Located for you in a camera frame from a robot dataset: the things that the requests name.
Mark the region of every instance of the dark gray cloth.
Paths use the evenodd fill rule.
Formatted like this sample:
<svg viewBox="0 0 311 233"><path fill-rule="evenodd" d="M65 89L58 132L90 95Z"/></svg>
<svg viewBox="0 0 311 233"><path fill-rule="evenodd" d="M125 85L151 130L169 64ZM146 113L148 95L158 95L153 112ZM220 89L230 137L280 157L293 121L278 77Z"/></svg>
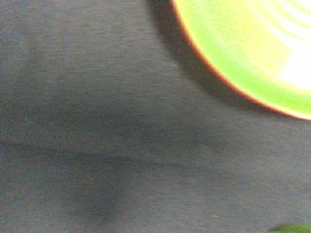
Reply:
<svg viewBox="0 0 311 233"><path fill-rule="evenodd" d="M311 224L310 122L221 85L168 2L0 6L0 232Z"/></svg>

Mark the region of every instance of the gray fabric surface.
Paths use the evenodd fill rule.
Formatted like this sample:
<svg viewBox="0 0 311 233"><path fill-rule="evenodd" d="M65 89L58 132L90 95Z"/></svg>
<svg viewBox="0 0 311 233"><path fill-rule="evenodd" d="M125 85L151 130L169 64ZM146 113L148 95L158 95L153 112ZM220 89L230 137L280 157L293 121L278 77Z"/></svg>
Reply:
<svg viewBox="0 0 311 233"><path fill-rule="evenodd" d="M221 85L168 2L0 6L0 232L311 224L310 122Z"/></svg>

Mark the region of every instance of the round green object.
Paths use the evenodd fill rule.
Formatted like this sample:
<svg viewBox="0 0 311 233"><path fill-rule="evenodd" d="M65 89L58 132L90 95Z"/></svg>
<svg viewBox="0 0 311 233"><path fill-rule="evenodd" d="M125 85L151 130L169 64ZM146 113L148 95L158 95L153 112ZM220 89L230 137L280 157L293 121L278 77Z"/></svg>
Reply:
<svg viewBox="0 0 311 233"><path fill-rule="evenodd" d="M172 0L185 35L227 85L311 119L311 1Z"/></svg>

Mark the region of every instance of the green plate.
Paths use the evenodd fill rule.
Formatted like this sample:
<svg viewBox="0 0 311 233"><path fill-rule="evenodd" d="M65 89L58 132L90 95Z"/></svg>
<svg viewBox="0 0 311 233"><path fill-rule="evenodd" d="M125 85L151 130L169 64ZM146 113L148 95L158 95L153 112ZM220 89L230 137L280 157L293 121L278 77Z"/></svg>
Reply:
<svg viewBox="0 0 311 233"><path fill-rule="evenodd" d="M311 119L311 1L172 0L185 35L227 85Z"/></svg>

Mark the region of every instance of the green object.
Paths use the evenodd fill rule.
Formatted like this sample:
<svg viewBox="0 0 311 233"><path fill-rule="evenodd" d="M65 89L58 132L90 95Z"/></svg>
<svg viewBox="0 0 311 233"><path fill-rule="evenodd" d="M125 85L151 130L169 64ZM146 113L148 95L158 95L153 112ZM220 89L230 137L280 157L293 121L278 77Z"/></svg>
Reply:
<svg viewBox="0 0 311 233"><path fill-rule="evenodd" d="M270 233L311 233L311 226L305 224L282 225L269 231Z"/></svg>
<svg viewBox="0 0 311 233"><path fill-rule="evenodd" d="M310 1L172 0L187 38L237 92L311 119Z"/></svg>

